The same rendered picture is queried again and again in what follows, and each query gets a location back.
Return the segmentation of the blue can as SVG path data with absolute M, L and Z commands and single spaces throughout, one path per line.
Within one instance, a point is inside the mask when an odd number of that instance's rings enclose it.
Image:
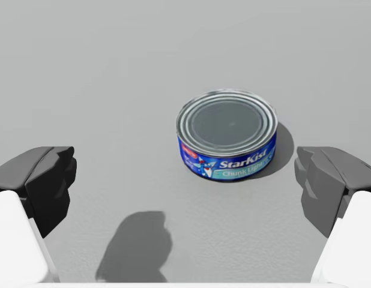
M 176 118 L 183 163 L 198 176 L 235 182 L 264 170 L 276 152 L 278 118 L 262 97 L 219 89 L 188 101 Z

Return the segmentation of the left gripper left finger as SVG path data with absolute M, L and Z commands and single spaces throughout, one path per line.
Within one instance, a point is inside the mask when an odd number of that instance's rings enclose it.
M 67 216 L 72 146 L 32 148 L 0 166 L 0 284 L 60 281 L 44 242 Z

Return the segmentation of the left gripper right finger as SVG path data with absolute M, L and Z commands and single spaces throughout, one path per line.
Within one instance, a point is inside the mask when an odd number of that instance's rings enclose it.
M 304 216 L 326 237 L 311 281 L 371 284 L 371 166 L 333 147 L 300 146 Z

